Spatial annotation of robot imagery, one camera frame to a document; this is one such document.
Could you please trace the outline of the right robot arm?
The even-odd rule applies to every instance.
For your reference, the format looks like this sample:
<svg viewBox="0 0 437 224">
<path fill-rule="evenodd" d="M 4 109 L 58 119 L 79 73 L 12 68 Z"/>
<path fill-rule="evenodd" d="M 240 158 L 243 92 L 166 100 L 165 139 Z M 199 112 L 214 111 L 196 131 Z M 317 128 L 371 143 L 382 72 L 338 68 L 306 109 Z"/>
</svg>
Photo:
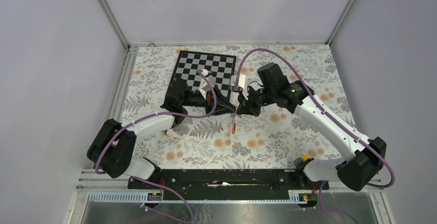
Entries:
<svg viewBox="0 0 437 224">
<path fill-rule="evenodd" d="M 338 159 L 304 162 L 296 174 L 296 184 L 310 188 L 316 181 L 339 181 L 353 191 L 370 185 L 383 168 L 386 142 L 353 129 L 325 107 L 313 90 L 299 80 L 290 83 L 276 63 L 257 70 L 261 87 L 250 87 L 243 74 L 232 76 L 231 85 L 239 90 L 238 115 L 259 116 L 262 107 L 276 104 L 309 123 L 340 153 Z"/>
</svg>

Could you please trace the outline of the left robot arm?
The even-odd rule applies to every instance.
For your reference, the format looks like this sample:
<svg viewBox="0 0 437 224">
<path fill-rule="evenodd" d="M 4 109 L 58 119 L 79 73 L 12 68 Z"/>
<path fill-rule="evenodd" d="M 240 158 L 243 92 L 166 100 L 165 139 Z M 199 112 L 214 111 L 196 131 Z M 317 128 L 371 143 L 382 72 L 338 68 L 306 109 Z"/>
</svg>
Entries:
<svg viewBox="0 0 437 224">
<path fill-rule="evenodd" d="M 115 119 L 106 120 L 92 142 L 87 157 L 95 164 L 95 172 L 111 178 L 121 175 L 139 177 L 147 188 L 159 184 L 160 175 L 156 165 L 149 159 L 135 157 L 133 150 L 139 138 L 145 138 L 159 131 L 170 131 L 189 115 L 185 107 L 205 108 L 201 117 L 231 114 L 235 106 L 221 94 L 218 86 L 209 80 L 201 81 L 201 88 L 192 91 L 182 79 L 173 80 L 161 108 L 153 114 L 122 124 Z"/>
</svg>

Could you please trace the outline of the red tag keyring bundle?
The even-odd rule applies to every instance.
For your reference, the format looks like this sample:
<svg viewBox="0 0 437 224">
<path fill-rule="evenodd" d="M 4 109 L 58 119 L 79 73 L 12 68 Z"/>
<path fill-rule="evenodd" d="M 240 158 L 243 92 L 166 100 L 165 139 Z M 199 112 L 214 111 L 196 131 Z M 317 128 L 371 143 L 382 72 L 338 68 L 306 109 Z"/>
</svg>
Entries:
<svg viewBox="0 0 437 224">
<path fill-rule="evenodd" d="M 232 134 L 235 134 L 235 132 L 236 132 L 236 128 L 237 128 L 236 118 L 237 118 L 237 114 L 236 114 L 236 113 L 233 113 L 233 114 L 232 114 L 232 130 L 231 130 L 231 133 L 232 133 Z"/>
</svg>

